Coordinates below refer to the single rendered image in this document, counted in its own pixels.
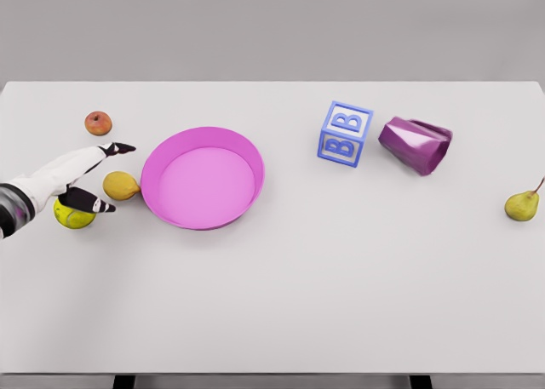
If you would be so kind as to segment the yellow lemon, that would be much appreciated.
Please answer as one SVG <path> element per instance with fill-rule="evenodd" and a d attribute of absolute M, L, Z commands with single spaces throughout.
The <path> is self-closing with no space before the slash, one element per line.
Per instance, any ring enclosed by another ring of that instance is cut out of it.
<path fill-rule="evenodd" d="M 136 179 L 123 171 L 108 173 L 102 182 L 104 193 L 111 199 L 125 201 L 141 191 Z"/>

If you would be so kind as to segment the blue letter B block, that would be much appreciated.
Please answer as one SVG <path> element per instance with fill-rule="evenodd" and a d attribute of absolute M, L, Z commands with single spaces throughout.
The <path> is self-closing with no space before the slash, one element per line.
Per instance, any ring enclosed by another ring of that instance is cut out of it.
<path fill-rule="evenodd" d="M 317 156 L 356 168 L 374 112 L 332 101 L 320 130 Z"/>

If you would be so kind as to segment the green pear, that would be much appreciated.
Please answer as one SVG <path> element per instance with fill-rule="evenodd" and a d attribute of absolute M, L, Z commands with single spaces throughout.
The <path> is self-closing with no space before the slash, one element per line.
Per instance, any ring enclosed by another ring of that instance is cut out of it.
<path fill-rule="evenodd" d="M 533 190 L 513 194 L 504 204 L 506 215 L 516 221 L 529 221 L 538 211 L 540 202 L 539 190 L 545 183 L 545 176 Z"/>

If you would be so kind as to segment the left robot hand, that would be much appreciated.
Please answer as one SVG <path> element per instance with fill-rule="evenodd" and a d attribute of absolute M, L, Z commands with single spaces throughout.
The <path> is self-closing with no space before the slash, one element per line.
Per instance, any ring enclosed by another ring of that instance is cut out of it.
<path fill-rule="evenodd" d="M 112 213 L 116 207 L 74 184 L 95 169 L 106 158 L 134 152 L 132 145 L 110 142 L 68 152 L 47 163 L 35 173 L 20 180 L 32 200 L 35 211 L 41 212 L 48 200 L 57 197 L 63 206 L 86 213 Z"/>

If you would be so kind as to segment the red apple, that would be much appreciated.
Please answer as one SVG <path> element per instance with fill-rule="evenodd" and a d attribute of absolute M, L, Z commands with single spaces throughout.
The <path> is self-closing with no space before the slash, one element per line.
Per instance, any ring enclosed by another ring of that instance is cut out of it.
<path fill-rule="evenodd" d="M 112 130 L 112 120 L 107 113 L 94 111 L 84 119 L 84 127 L 92 135 L 103 136 Z"/>

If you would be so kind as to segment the purple faceted cup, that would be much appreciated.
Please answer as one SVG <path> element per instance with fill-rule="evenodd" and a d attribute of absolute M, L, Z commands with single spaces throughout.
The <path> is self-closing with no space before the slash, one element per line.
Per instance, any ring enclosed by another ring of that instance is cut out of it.
<path fill-rule="evenodd" d="M 431 123 L 393 117 L 387 122 L 379 142 L 399 161 L 419 175 L 430 175 L 445 157 L 453 133 Z"/>

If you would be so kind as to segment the yellow-green tennis ball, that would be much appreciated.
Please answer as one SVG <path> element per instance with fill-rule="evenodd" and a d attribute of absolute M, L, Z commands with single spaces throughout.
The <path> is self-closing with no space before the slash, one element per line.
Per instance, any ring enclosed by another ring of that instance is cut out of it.
<path fill-rule="evenodd" d="M 96 217 L 95 213 L 83 212 L 65 206 L 56 198 L 53 205 L 54 217 L 56 220 L 68 229 L 82 229 L 90 225 Z"/>

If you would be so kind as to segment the pink round plate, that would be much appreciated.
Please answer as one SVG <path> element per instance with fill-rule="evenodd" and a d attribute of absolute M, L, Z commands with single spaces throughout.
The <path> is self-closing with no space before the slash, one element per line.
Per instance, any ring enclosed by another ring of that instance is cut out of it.
<path fill-rule="evenodd" d="M 141 171 L 141 193 L 161 220 L 212 230 L 242 216 L 260 196 L 265 164 L 243 135 L 219 127 L 183 130 L 160 143 Z"/>

